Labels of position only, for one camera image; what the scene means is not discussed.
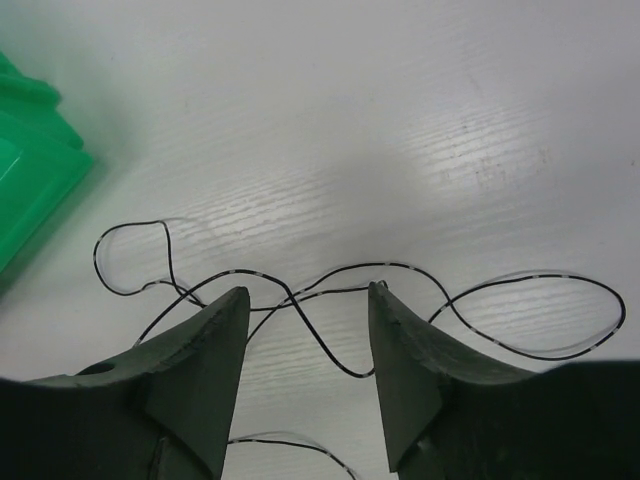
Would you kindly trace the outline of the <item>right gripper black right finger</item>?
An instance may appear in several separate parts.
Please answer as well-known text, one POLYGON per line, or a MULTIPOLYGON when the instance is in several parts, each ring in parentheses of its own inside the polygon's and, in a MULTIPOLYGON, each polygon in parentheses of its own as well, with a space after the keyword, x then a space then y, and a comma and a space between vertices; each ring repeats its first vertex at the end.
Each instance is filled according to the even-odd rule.
POLYGON ((389 468, 401 479, 635 479, 639 365, 534 373, 418 317, 385 285, 368 325, 389 468))

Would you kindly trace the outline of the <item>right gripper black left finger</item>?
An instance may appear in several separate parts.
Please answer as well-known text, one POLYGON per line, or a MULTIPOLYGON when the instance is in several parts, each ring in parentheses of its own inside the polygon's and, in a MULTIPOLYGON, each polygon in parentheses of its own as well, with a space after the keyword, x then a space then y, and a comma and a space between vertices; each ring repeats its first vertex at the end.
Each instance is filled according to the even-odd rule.
POLYGON ((75 375, 1 383, 5 479, 218 479, 248 336, 237 287, 75 375))

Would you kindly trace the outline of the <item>green plastic bin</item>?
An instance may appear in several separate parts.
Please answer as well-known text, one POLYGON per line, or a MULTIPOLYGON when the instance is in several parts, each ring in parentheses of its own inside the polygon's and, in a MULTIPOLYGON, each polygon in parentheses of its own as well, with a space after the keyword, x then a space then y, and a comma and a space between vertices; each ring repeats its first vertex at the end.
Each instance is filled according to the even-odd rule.
POLYGON ((46 223, 94 159, 59 111, 61 95, 1 56, 1 286, 45 242, 46 223))

